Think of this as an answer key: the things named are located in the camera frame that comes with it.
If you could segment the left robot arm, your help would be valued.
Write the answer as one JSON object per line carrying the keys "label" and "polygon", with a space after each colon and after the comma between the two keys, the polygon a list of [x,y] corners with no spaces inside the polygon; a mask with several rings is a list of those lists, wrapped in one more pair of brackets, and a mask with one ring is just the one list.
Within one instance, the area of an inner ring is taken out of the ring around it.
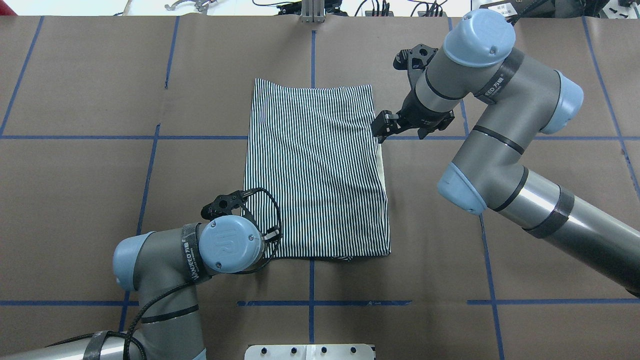
{"label": "left robot arm", "polygon": [[9,360],[205,360],[197,285],[219,274],[260,271],[278,251],[281,209],[267,189],[220,194],[201,210],[206,223],[122,240],[112,265],[141,308],[125,332],[74,336]]}

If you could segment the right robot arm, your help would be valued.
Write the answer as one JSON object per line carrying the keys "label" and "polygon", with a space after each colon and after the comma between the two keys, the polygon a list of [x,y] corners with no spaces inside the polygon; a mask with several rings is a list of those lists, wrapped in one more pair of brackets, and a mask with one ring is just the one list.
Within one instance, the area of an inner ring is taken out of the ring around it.
{"label": "right robot arm", "polygon": [[439,48],[400,50],[393,67],[410,91],[397,112],[371,123],[379,143],[416,129],[445,130],[473,95],[486,109],[438,182],[438,192],[473,215],[490,209],[624,287],[640,290],[639,232],[520,164],[538,133],[562,130],[582,107],[583,89],[515,47],[515,29],[490,9],[468,12]]}

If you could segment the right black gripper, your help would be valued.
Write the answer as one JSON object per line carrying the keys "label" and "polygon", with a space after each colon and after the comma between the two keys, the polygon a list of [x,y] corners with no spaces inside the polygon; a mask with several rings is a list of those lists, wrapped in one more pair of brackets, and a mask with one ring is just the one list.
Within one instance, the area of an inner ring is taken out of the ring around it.
{"label": "right black gripper", "polygon": [[419,139],[424,139],[430,133],[445,130],[455,119],[456,101],[441,96],[427,78],[428,65],[437,51],[437,48],[418,44],[395,55],[392,66],[395,70],[407,71],[410,91],[398,112],[381,111],[375,116],[371,133],[378,144],[411,129],[416,129]]}

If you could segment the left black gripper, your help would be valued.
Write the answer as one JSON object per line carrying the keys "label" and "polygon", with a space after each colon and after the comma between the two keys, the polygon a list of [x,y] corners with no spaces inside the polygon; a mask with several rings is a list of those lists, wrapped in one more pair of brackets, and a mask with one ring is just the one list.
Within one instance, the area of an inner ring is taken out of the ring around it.
{"label": "left black gripper", "polygon": [[[258,224],[254,215],[246,206],[249,197],[257,194],[258,190],[236,190],[230,194],[220,194],[212,202],[204,205],[201,209],[201,218],[208,221],[208,225],[214,224],[215,220],[233,215],[233,211],[240,209],[240,216],[247,219],[252,225],[258,229]],[[263,243],[266,245],[279,244],[282,240],[281,226],[273,226],[268,228],[262,234]]]}

